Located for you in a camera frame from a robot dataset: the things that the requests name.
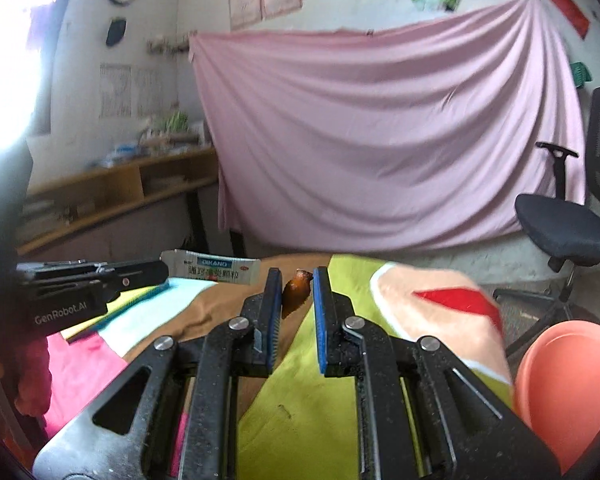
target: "small brown object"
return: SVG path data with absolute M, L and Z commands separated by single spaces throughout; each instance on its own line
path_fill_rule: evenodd
M 312 273 L 298 269 L 282 291 L 282 319 L 300 308 L 311 294 Z

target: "silver screw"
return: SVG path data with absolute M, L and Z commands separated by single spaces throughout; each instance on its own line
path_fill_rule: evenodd
M 168 350 L 173 346 L 173 337 L 170 335 L 161 335 L 154 341 L 154 348 L 156 350 Z
M 245 317 L 238 316 L 229 320 L 229 328 L 231 330 L 244 330 L 249 326 L 249 320 Z
M 422 338 L 420 341 L 420 346 L 427 352 L 435 352 L 440 348 L 440 339 L 436 339 L 435 337 L 428 335 Z
M 365 325 L 365 320 L 359 316 L 351 316 L 344 320 L 344 325 L 352 330 L 359 330 Z

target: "pink sheet hanging on wall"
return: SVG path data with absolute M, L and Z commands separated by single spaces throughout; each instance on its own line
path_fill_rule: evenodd
M 304 249 L 442 248 L 519 229 L 551 194 L 536 140 L 584 154 L 576 90 L 540 0 L 376 32 L 197 34 L 221 164 L 219 224 Z M 568 159 L 582 203 L 584 162 Z

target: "wooden desk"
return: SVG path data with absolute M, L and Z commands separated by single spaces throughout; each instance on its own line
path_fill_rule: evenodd
M 182 179 L 168 184 L 169 178 Z M 163 187 L 155 182 L 166 182 Z M 218 180 L 216 150 L 204 148 L 181 155 L 138 158 L 110 169 L 97 169 L 70 176 L 29 190 L 28 202 L 53 200 L 59 208 L 78 210 L 84 203 L 94 209 L 83 216 L 72 214 L 66 225 L 40 235 L 18 247 L 24 256 L 141 207 L 186 194 L 187 208 L 197 250 L 208 253 L 197 190 Z

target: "orange plastic bowl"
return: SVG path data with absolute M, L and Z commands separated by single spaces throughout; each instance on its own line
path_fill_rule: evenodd
M 547 329 L 520 363 L 516 407 L 565 473 L 600 430 L 600 326 L 566 321 Z

